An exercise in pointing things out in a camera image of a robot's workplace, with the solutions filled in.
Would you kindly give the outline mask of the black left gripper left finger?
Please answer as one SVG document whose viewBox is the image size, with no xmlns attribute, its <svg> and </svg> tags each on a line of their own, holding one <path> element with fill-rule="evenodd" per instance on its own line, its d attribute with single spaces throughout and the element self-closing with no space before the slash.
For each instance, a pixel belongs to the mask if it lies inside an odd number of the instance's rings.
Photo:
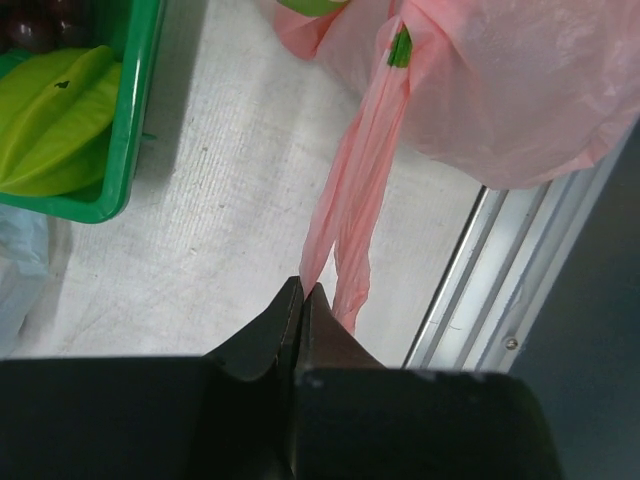
<svg viewBox="0 0 640 480">
<path fill-rule="evenodd" d="M 5 479 L 289 479 L 300 280 L 201 356 L 1 364 Z"/>
</svg>

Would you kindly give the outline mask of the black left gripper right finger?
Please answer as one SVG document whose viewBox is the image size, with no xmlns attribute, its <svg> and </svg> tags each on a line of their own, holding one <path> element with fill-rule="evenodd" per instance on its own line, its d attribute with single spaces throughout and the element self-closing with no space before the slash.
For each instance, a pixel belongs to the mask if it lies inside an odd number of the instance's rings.
<svg viewBox="0 0 640 480">
<path fill-rule="evenodd" d="M 295 368 L 299 479 L 560 479 L 542 409 L 494 372 L 392 369 L 337 322 L 324 289 L 304 303 Z"/>
</svg>

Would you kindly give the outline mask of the pink plastic bag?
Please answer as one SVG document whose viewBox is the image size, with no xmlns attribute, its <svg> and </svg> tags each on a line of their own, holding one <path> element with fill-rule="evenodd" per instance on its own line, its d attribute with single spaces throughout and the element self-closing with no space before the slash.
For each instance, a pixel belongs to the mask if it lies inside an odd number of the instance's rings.
<svg viewBox="0 0 640 480">
<path fill-rule="evenodd" d="M 635 1 L 347 1 L 322 17 L 262 5 L 281 43 L 363 99 L 304 243 L 305 291 L 333 260 L 353 331 L 400 140 L 493 189 L 595 165 L 639 113 Z"/>
</svg>

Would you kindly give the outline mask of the green fake apple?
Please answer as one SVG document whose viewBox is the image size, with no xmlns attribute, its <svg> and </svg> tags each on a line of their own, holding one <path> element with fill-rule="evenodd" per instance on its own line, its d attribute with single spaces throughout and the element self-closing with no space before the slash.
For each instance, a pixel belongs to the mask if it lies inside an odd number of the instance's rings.
<svg viewBox="0 0 640 480">
<path fill-rule="evenodd" d="M 322 17 L 343 8 L 343 0 L 278 0 L 278 3 L 307 17 Z"/>
</svg>

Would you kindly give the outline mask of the blue tied plastic bag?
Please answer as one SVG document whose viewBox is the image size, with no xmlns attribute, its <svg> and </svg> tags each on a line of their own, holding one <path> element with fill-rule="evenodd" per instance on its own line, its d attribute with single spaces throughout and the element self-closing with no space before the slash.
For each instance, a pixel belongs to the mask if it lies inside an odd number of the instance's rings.
<svg viewBox="0 0 640 480">
<path fill-rule="evenodd" d="M 11 353 L 49 274 L 45 215 L 1 206 L 1 356 Z"/>
</svg>

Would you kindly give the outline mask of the green fake starfruit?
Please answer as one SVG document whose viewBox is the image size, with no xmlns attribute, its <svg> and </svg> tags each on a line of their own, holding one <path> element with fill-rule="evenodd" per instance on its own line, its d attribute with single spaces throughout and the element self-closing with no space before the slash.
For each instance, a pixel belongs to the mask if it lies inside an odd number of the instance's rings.
<svg viewBox="0 0 640 480">
<path fill-rule="evenodd" d="M 105 45 L 33 55 L 1 78 L 1 191 L 57 196 L 104 177 L 122 65 Z"/>
</svg>

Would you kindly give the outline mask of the purple fake grapes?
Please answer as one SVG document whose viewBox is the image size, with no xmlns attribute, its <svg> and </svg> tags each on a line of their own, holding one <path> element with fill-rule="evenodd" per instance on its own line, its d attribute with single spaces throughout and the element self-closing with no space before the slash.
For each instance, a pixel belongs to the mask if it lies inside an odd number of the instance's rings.
<svg viewBox="0 0 640 480">
<path fill-rule="evenodd" d="M 91 1 L 5 0 L 1 2 L 1 53 L 23 49 L 42 54 L 58 47 L 84 47 L 92 27 Z"/>
</svg>

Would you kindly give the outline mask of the green plastic basket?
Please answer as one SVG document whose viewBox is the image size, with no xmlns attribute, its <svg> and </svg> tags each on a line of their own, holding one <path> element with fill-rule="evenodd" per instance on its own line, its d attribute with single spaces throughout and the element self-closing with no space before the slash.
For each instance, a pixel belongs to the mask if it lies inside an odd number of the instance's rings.
<svg viewBox="0 0 640 480">
<path fill-rule="evenodd" d="M 94 1 L 92 6 L 94 41 L 112 47 L 123 65 L 109 148 L 98 157 L 104 177 L 67 195 L 1 195 L 3 204 L 87 224 L 115 217 L 129 200 L 166 3 Z"/>
</svg>

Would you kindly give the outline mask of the aluminium front rail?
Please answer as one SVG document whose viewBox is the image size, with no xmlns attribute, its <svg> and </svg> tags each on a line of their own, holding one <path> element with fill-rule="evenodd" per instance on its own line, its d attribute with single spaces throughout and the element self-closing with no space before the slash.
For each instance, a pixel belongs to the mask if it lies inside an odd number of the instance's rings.
<svg viewBox="0 0 640 480">
<path fill-rule="evenodd" d="M 506 372 L 633 134 L 595 167 L 480 191 L 403 363 Z"/>
</svg>

